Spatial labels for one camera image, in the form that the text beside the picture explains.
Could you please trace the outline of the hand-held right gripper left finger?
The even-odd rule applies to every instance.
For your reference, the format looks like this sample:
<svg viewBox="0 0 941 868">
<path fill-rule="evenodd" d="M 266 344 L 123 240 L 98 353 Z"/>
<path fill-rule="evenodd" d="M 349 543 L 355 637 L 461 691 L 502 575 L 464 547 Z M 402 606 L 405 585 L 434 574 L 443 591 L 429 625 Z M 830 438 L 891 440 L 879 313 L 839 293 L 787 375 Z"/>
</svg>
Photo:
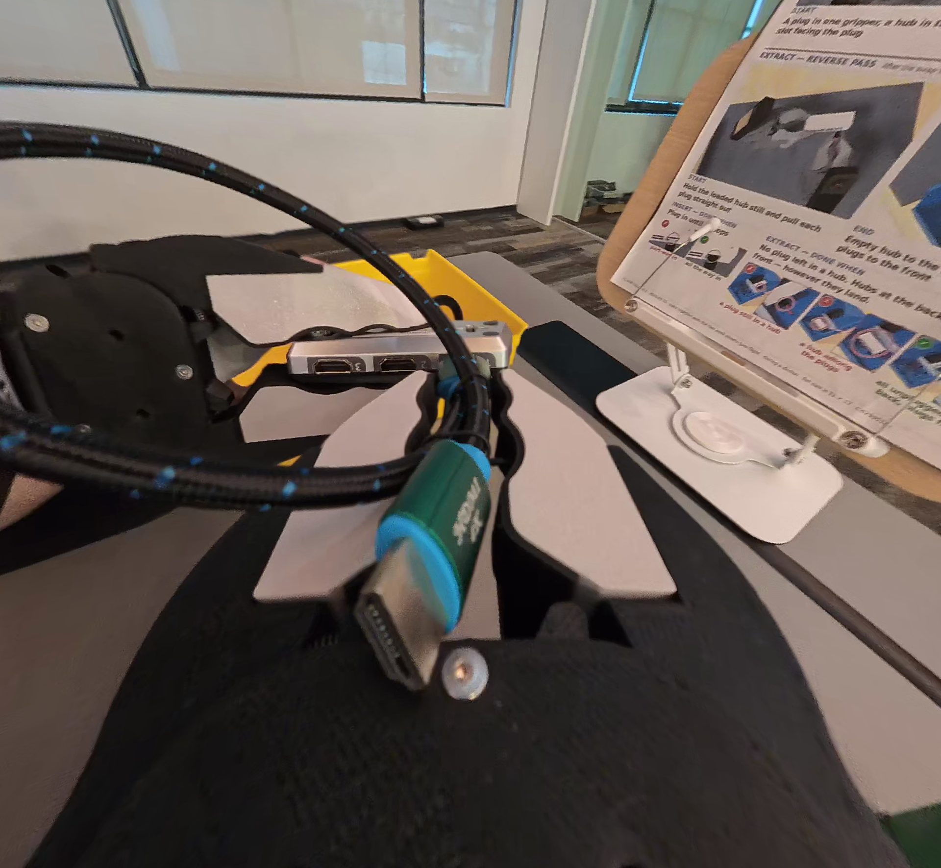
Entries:
<svg viewBox="0 0 941 868">
<path fill-rule="evenodd" d="M 355 412 L 324 441 L 316 463 L 324 467 L 374 465 L 404 456 L 421 421 L 420 392 L 430 376 L 411 373 Z M 295 509 L 254 589 L 261 603 L 325 599 L 374 565 L 374 537 L 390 501 Z"/>
</svg>

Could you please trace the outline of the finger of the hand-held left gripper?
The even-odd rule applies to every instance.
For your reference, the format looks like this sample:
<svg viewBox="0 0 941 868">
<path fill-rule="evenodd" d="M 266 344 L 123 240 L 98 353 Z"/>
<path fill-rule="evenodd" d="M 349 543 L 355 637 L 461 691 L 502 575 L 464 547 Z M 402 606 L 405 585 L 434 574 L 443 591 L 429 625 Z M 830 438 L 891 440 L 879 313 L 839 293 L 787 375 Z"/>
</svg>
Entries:
<svg viewBox="0 0 941 868">
<path fill-rule="evenodd" d="M 393 285 L 344 269 L 318 273 L 210 274 L 211 309 L 247 344 L 275 346 L 320 328 L 410 328 L 425 318 Z"/>
<path fill-rule="evenodd" d="M 250 444 L 342 432 L 392 434 L 403 446 L 420 420 L 419 395 L 426 383 L 427 373 L 414 371 L 388 388 L 354 386 L 330 394 L 263 386 L 248 398 L 238 423 Z"/>
</svg>

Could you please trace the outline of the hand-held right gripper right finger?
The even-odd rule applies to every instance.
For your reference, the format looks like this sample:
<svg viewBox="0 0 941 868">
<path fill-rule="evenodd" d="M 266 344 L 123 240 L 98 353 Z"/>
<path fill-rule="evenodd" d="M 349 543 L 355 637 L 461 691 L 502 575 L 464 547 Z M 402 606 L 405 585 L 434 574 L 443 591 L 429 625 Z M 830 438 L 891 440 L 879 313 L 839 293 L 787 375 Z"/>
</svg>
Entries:
<svg viewBox="0 0 941 868">
<path fill-rule="evenodd" d="M 500 619 L 498 519 L 505 537 L 595 599 L 665 600 L 676 582 L 604 438 L 519 373 L 491 379 L 492 506 L 464 619 Z"/>
</svg>

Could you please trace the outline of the silver port hub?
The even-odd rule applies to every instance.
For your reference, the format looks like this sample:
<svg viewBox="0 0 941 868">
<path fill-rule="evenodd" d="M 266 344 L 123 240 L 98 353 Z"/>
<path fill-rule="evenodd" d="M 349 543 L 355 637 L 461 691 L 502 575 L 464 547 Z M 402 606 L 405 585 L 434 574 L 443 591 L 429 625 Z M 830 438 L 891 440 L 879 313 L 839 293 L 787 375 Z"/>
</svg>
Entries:
<svg viewBox="0 0 941 868">
<path fill-rule="evenodd" d="M 507 368 L 513 355 L 513 335 L 503 321 L 456 321 L 453 325 L 471 357 L 482 357 L 490 368 Z M 415 370 L 434 371 L 449 357 L 430 327 L 380 331 L 357 336 L 311 338 L 293 344 L 286 365 L 295 376 L 391 375 Z"/>
</svg>

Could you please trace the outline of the braided hdmi cable green plugs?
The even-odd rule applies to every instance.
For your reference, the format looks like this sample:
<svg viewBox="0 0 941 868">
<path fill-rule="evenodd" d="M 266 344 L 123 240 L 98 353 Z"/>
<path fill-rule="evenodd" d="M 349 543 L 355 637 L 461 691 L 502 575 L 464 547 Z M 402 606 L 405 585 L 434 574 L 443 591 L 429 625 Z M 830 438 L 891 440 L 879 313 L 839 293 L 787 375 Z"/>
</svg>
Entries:
<svg viewBox="0 0 941 868">
<path fill-rule="evenodd" d="M 373 570 L 355 608 L 387 676 L 427 687 L 445 633 L 460 619 L 488 520 L 491 423 L 488 379 L 417 281 L 354 228 L 269 180 L 209 157 L 132 134 L 59 124 L 2 122 L 2 158 L 88 158 L 167 169 L 250 196 L 359 254 L 420 311 L 453 362 L 452 430 L 446 417 L 431 445 L 391 461 L 307 470 L 195 463 L 137 450 L 32 412 L 2 409 L 2 462 L 56 483 L 83 482 L 125 495 L 172 498 L 218 509 L 325 509 L 390 498 L 375 534 Z"/>
</svg>

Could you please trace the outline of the yellow plastic bin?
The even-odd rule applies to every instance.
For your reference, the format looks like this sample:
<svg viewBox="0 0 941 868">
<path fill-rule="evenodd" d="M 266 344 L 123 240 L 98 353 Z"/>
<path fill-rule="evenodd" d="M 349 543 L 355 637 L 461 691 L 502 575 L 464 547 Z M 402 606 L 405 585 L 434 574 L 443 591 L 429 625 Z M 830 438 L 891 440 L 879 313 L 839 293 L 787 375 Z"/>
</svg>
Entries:
<svg viewBox="0 0 941 868">
<path fill-rule="evenodd" d="M 453 326 L 456 321 L 505 322 L 513 335 L 514 350 L 509 364 L 511 365 L 516 357 L 521 335 L 526 330 L 526 323 L 519 316 L 461 272 L 453 263 L 433 251 L 428 251 L 421 257 L 407 254 L 395 255 L 394 264 L 397 274 L 406 274 L 416 280 L 433 302 L 441 306 L 441 309 L 449 315 L 450 325 Z M 362 260 L 333 265 L 315 264 L 314 268 L 312 273 L 318 273 L 322 269 L 344 269 L 391 284 L 386 277 Z M 245 343 L 232 333 L 228 326 L 221 321 L 219 323 L 218 332 L 214 333 L 210 339 L 210 354 L 214 370 L 221 380 L 231 380 L 240 386 L 248 386 L 255 382 L 267 365 L 286 364 L 290 347 L 300 341 L 330 336 L 357 336 L 380 331 L 408 331 L 428 326 L 426 322 L 410 328 L 372 325 L 353 332 L 330 328 L 310 329 L 284 344 L 255 346 Z"/>
</svg>

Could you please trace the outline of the green plastic bin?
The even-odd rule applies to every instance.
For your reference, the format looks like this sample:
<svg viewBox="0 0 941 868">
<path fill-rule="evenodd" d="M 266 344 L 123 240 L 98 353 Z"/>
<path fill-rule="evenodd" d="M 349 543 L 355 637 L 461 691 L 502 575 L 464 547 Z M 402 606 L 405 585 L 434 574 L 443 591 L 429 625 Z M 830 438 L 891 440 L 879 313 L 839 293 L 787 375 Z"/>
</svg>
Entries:
<svg viewBox="0 0 941 868">
<path fill-rule="evenodd" d="M 940 803 L 899 814 L 880 823 L 912 867 L 940 867 Z"/>
</svg>

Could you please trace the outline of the white stand base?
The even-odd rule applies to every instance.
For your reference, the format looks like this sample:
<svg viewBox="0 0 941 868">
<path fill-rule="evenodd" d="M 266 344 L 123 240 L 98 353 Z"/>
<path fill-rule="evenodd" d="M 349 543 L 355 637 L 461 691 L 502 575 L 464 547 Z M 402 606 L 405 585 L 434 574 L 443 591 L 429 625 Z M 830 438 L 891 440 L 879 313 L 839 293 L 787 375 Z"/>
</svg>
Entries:
<svg viewBox="0 0 941 868">
<path fill-rule="evenodd" d="M 818 438 L 788 438 L 696 379 L 687 357 L 599 393 L 599 415 L 760 542 L 793 541 L 843 488 Z"/>
</svg>

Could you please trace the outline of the black mat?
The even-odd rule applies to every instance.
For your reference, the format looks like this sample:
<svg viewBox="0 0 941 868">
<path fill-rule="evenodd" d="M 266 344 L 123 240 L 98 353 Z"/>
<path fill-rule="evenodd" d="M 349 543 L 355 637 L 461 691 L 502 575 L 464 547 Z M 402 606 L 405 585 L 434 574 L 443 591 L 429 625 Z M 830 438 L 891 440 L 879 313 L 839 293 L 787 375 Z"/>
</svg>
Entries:
<svg viewBox="0 0 941 868">
<path fill-rule="evenodd" d="M 597 410 L 596 398 L 635 379 L 636 371 L 562 321 L 527 328 L 521 335 L 517 356 L 582 410 L 618 430 Z"/>
</svg>

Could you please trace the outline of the instruction sheet on stand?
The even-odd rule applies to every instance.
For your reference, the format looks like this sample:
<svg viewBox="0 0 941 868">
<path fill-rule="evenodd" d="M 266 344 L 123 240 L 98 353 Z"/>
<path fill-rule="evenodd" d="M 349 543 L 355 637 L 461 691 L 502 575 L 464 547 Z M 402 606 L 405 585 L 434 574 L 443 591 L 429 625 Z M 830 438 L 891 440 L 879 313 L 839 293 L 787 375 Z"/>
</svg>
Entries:
<svg viewBox="0 0 941 868">
<path fill-rule="evenodd" d="M 861 449 L 852 449 L 847 434 L 856 431 L 854 425 L 841 424 L 842 430 L 838 432 L 836 418 L 827 408 L 812 403 L 783 382 L 770 378 L 683 324 L 645 304 L 636 304 L 634 295 L 620 289 L 614 282 L 616 269 L 654 218 L 695 141 L 706 128 L 712 111 L 757 40 L 758 36 L 753 35 L 728 47 L 694 85 L 605 243 L 595 272 L 598 291 L 620 316 L 634 321 L 665 346 L 686 352 L 704 368 L 729 381 L 737 392 L 770 407 L 801 431 L 817 436 L 825 449 L 838 452 L 857 467 L 893 485 L 900 493 L 937 504 L 940 501 L 938 469 L 898 448 L 891 448 L 886 454 L 874 458 L 865 456 Z"/>
</svg>

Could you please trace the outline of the printed instruction sheet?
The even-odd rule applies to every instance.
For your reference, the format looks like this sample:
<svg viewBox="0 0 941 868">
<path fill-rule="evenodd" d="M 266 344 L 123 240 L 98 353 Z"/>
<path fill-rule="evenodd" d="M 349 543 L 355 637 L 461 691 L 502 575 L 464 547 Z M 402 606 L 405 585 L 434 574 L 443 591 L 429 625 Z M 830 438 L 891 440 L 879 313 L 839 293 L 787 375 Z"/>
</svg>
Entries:
<svg viewBox="0 0 941 868">
<path fill-rule="evenodd" d="M 939 467 L 940 0 L 788 0 L 622 290 Z"/>
</svg>

